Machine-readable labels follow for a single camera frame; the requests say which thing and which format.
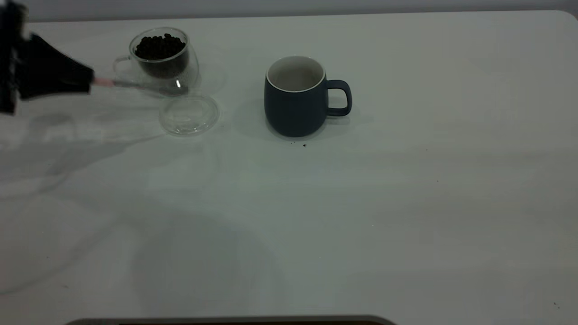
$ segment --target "robotic arm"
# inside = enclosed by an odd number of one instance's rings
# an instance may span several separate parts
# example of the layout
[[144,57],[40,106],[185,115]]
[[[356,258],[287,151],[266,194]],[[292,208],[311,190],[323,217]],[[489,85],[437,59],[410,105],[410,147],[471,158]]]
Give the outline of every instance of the robotic arm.
[[94,71],[65,56],[40,36],[22,36],[27,8],[0,6],[0,113],[14,115],[20,99],[57,93],[87,93]]

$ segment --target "mug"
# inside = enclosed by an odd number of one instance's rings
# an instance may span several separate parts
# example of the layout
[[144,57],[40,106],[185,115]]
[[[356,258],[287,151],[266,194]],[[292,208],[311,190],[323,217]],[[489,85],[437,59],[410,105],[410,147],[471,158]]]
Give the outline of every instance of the mug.
[[[163,37],[165,34],[179,38],[185,47],[177,54],[160,60],[147,60],[136,55],[136,47],[143,38]],[[194,85],[197,80],[199,73],[197,55],[189,44],[187,34],[177,28],[160,27],[142,32],[133,38],[128,51],[128,56],[117,58],[113,64],[116,75],[125,81],[149,86],[176,83],[178,87],[184,87]],[[118,64],[123,61],[131,62],[129,73],[119,71]]]
[[[328,89],[341,89],[347,107],[330,108]],[[342,80],[327,80],[325,69],[309,57],[291,56],[277,60],[265,76],[265,116],[280,134],[309,135],[329,116],[351,112],[351,90]]]

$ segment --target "mug rim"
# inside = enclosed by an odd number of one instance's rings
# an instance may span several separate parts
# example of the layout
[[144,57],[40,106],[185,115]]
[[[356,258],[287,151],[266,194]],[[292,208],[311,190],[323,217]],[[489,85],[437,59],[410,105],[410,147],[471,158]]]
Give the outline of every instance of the mug rim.
[[[286,90],[286,89],[281,89],[277,86],[275,86],[274,83],[271,82],[271,80],[269,79],[269,72],[271,71],[271,68],[275,65],[275,63],[281,61],[281,60],[285,60],[287,58],[306,58],[309,59],[313,62],[315,62],[316,64],[318,64],[321,69],[323,70],[323,75],[321,76],[321,78],[319,79],[319,81],[312,87],[309,87],[307,89],[304,90]],[[286,57],[282,57],[277,59],[275,62],[273,62],[273,64],[267,69],[267,73],[265,74],[265,77],[267,78],[267,82],[273,86],[275,89],[278,89],[280,91],[284,91],[285,93],[292,93],[292,94],[296,94],[296,93],[304,93],[305,91],[309,91],[311,89],[314,89],[315,87],[319,86],[321,84],[321,82],[323,82],[323,80],[325,80],[326,74],[325,74],[325,68],[323,67],[323,65],[321,63],[319,63],[317,60],[315,60],[314,58],[311,57],[306,57],[306,56],[298,56],[298,55],[294,55],[294,56],[286,56]]]
[[[152,32],[152,31],[156,31],[158,29],[172,29],[174,31],[177,31],[179,33],[182,33],[184,35],[184,47],[182,50],[180,50],[177,54],[175,54],[174,56],[168,57],[168,58],[161,58],[161,59],[157,59],[157,60],[147,60],[144,58],[141,58],[139,56],[136,55],[134,48],[131,46],[132,42],[134,42],[137,38],[139,38],[140,36],[142,36],[143,34]],[[135,36],[132,41],[128,44],[128,50],[130,51],[131,55],[133,57],[135,57],[135,59],[137,61],[140,62],[149,62],[149,63],[161,63],[161,62],[165,62],[165,61],[169,61],[172,60],[176,57],[178,57],[179,55],[183,54],[188,48],[188,35],[187,33],[183,32],[182,30],[175,28],[175,27],[155,27],[155,28],[151,28],[151,29],[147,29],[144,32],[141,32],[139,35]]]

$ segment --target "gray wall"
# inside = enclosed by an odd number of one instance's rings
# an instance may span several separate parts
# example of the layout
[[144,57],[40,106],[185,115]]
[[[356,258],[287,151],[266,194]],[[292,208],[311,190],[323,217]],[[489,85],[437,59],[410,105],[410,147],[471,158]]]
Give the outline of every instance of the gray wall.
[[16,0],[31,21],[560,9],[578,0]]

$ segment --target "dark object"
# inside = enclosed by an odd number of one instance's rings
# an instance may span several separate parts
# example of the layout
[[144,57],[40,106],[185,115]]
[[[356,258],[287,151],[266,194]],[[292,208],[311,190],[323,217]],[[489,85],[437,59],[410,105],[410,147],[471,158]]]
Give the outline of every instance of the dark object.
[[26,7],[8,1],[0,8],[0,113],[14,115],[21,99],[56,93],[87,93],[94,71],[32,34],[22,37]]
[[165,34],[164,38],[162,36],[145,36],[136,46],[135,54],[145,60],[161,60],[174,56],[184,46],[185,44],[181,42],[180,38],[172,37],[170,34]]
[[79,319],[66,325],[395,325],[376,316],[266,316],[173,319]]
[[164,38],[145,36],[136,46],[135,55],[147,74],[170,79],[181,74],[188,65],[188,50],[185,47],[185,43],[170,34],[165,34]]
[[[341,89],[347,107],[329,107],[328,89]],[[275,62],[265,78],[265,115],[271,126],[285,136],[309,135],[329,116],[351,111],[351,90],[342,80],[327,80],[325,70],[307,57],[286,57]]]

